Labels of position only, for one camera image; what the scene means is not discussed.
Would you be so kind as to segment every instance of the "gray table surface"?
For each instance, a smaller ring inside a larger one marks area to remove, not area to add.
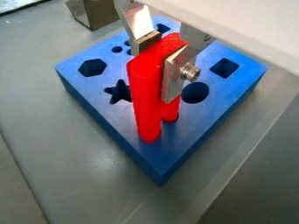
[[[51,223],[195,223],[299,92],[299,78],[270,67],[252,95],[158,187],[52,68],[122,30],[115,22],[91,32],[61,0],[0,17],[0,128]]]

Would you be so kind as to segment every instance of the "red rectangular block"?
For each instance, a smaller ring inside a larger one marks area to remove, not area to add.
[[[178,119],[180,96],[166,104],[160,93],[164,59],[186,45],[180,34],[172,33],[127,63],[138,134],[147,143],[162,135],[162,120],[175,122]]]

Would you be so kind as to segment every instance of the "circular hole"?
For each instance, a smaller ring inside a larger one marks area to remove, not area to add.
[[[182,99],[190,103],[202,102],[210,95],[210,87],[203,82],[191,83],[182,91]]]
[[[122,51],[123,51],[123,47],[122,46],[115,46],[112,48],[112,53],[122,53]]]
[[[126,46],[131,46],[128,40],[124,42],[124,45]]]

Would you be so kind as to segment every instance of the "screw head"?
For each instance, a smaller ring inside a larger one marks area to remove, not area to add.
[[[190,82],[195,82],[200,77],[202,70],[194,66],[191,63],[187,63],[182,67],[182,78]]]

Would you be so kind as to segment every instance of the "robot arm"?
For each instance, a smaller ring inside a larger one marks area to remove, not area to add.
[[[116,12],[130,36],[132,54],[136,56],[156,41],[162,33],[155,30],[148,7],[134,0],[115,0]],[[163,69],[162,100],[170,103],[183,91],[183,82],[196,81],[200,69],[194,65],[198,53],[215,38],[182,23],[180,38],[188,45],[166,60]]]

